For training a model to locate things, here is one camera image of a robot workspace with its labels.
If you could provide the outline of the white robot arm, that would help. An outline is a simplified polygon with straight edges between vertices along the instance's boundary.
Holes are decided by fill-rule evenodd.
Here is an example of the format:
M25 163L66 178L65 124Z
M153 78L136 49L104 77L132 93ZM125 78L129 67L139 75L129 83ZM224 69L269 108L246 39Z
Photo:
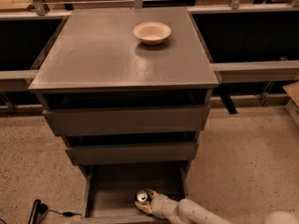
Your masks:
M175 201L153 189L142 189L135 196L135 207L147 215L167 219L171 224L233 224L190 199ZM263 224L299 224L299 218L283 211L268 215Z

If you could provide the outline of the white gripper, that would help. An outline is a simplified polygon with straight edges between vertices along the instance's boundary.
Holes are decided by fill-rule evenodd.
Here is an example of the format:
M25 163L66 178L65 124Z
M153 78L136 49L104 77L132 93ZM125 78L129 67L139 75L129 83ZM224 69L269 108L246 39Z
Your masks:
M158 218L170 218L178 216L178 201L158 193L153 189L146 189L151 197L151 202L135 201L135 207L147 215L155 215Z

